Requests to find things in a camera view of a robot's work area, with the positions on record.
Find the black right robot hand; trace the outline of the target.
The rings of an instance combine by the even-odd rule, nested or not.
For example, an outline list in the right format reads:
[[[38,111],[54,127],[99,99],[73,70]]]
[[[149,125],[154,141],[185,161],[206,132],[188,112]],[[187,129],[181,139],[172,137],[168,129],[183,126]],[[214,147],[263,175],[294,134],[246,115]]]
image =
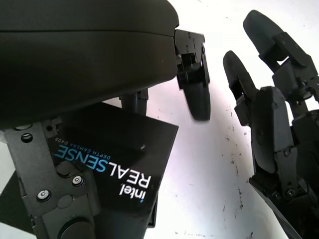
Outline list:
[[[306,100],[319,97],[313,60],[267,16],[250,11],[243,27],[273,86],[257,89],[238,56],[223,67],[242,126],[251,130],[254,175],[249,183],[274,212],[290,239],[319,236],[319,112]]]

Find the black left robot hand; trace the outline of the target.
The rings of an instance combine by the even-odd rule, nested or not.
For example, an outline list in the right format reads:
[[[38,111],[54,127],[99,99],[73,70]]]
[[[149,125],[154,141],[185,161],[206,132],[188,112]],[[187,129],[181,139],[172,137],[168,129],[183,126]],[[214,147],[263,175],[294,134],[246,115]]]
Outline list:
[[[141,239],[176,125],[146,115],[177,78],[210,120],[202,34],[166,0],[3,0],[0,141],[15,171],[0,221],[38,239]]]

